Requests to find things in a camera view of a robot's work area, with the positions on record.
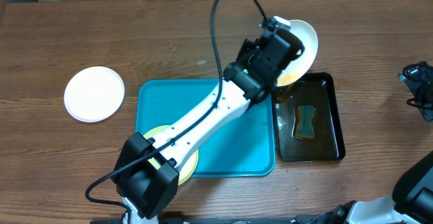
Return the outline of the white plate with long stain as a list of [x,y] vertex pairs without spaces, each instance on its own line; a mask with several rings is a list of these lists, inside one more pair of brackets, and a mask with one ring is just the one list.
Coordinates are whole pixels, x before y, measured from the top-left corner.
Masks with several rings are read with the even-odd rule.
[[300,39],[304,51],[294,61],[290,62],[277,79],[277,86],[291,85],[300,79],[312,66],[318,51],[318,38],[315,29],[303,20],[290,20],[289,31]]

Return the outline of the green yellow sponge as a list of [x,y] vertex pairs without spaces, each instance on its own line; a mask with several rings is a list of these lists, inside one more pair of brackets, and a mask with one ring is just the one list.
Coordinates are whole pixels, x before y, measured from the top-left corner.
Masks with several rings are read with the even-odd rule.
[[313,139],[316,108],[310,105],[298,106],[295,110],[294,137]]

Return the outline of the yellow plate with stain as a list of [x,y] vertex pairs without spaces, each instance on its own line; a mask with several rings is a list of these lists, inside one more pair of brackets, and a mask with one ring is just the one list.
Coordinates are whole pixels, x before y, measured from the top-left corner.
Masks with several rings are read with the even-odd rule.
[[[153,137],[155,134],[162,132],[163,130],[169,128],[169,125],[162,125],[155,127],[151,130],[149,130],[147,133],[145,133],[143,136],[148,139]],[[199,161],[199,150],[196,150],[190,158],[186,161],[183,168],[179,172],[179,183],[178,185],[182,185],[183,183],[187,182],[188,179],[193,175]]]

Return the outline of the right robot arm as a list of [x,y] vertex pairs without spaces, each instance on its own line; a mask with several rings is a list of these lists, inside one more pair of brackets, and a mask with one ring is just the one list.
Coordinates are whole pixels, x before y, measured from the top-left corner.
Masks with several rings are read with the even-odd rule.
[[[422,61],[405,66],[398,74],[413,97],[407,105],[432,122],[432,67]],[[298,215],[297,224],[385,224],[432,222],[432,153],[423,157],[396,182],[392,194],[369,202],[356,200],[317,216]]]

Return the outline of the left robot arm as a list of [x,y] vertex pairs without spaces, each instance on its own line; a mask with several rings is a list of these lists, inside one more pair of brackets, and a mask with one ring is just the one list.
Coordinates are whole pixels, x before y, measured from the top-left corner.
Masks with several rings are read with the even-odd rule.
[[124,223],[154,218],[177,193],[179,175],[191,155],[221,127],[261,103],[288,64],[304,52],[290,29],[266,28],[245,40],[214,90],[168,129],[151,138],[136,132],[124,143],[112,181],[125,205]]

